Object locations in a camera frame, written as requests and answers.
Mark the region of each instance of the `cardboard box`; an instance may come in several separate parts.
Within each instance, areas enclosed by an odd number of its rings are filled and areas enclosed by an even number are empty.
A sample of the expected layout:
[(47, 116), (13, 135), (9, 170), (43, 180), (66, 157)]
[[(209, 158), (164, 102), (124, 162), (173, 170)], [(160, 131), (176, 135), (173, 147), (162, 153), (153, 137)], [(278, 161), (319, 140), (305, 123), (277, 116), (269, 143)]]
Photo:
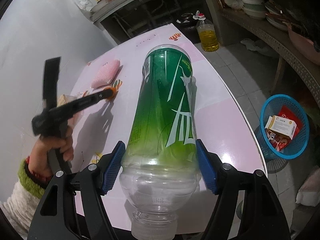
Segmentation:
[(277, 115), (270, 116), (265, 126), (266, 129), (290, 139), (293, 138), (296, 127), (295, 121)]

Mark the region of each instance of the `snack package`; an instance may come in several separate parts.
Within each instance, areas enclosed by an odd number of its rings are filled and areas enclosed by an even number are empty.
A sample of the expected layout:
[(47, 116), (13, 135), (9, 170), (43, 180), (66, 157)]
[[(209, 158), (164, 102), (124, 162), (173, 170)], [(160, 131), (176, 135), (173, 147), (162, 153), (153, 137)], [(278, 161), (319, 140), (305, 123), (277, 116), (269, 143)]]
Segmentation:
[[(62, 106), (66, 103), (69, 103), (69, 102), (76, 100), (78, 98), (85, 97), (87, 95), (89, 95), (88, 91), (79, 92), (76, 94), (76, 96), (61, 95), (58, 98), (57, 106)], [(68, 125), (70, 127), (74, 128), (76, 126), (76, 124), (79, 122), (82, 115), (83, 115), (83, 111), (80, 111), (80, 112), (74, 114), (73, 117), (68, 120)]]
[[(278, 116), (295, 121), (297, 127), (292, 137), (292, 139), (294, 139), (294, 137), (297, 136), (297, 134), (303, 127), (303, 124), (300, 121), (300, 119), (286, 106), (282, 106), (280, 112), (278, 113)], [(266, 135), (271, 145), (278, 152), (282, 151), (291, 142), (290, 139), (278, 135), (269, 129), (266, 129)]]

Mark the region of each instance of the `hand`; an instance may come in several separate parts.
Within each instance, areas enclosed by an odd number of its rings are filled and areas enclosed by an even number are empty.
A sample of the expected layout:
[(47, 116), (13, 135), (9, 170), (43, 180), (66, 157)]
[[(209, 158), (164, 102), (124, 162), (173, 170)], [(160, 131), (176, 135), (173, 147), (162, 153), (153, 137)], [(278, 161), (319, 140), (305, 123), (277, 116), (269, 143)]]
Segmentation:
[(30, 154), (29, 160), (29, 171), (33, 171), (43, 177), (50, 177), (52, 176), (52, 171), (48, 164), (48, 157), (47, 153), (51, 149), (58, 149), (60, 148), (61, 154), (63, 154), (64, 161), (71, 161), (73, 160), (73, 139), (72, 139), (72, 128), (68, 127), (66, 132), (66, 138), (61, 139), (57, 137), (40, 137)]

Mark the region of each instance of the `white wall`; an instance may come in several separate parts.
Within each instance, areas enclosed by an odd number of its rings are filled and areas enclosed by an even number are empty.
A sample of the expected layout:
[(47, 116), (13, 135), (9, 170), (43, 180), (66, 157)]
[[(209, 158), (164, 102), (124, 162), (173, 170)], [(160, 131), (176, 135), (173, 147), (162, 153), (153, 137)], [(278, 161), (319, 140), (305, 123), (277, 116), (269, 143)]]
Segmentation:
[(113, 46), (71, 0), (13, 0), (0, 20), (0, 201), (36, 138), (44, 61), (62, 56), (58, 95), (71, 92), (87, 62)]

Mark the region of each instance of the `green label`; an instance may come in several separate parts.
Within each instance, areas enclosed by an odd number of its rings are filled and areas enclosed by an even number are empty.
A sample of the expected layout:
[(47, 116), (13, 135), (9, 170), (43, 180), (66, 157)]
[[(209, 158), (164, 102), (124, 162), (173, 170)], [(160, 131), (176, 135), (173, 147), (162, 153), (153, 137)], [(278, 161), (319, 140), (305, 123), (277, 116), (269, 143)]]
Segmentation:
[(148, 54), (143, 82), (123, 163), (130, 156), (143, 163), (183, 168), (195, 165), (195, 135), (190, 111), (192, 67), (177, 49)]

